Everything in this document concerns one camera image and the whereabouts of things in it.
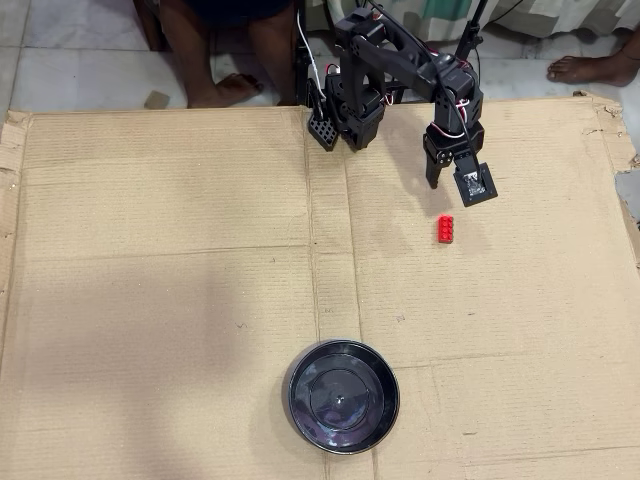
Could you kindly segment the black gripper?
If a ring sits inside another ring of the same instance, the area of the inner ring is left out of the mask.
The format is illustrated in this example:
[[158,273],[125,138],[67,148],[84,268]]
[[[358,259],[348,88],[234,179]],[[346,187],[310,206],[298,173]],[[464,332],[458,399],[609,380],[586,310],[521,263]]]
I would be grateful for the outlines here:
[[484,144],[485,130],[480,123],[467,129],[467,133],[447,136],[435,124],[427,127],[423,136],[426,151],[426,180],[432,189],[438,187],[441,171],[456,159],[478,153]]

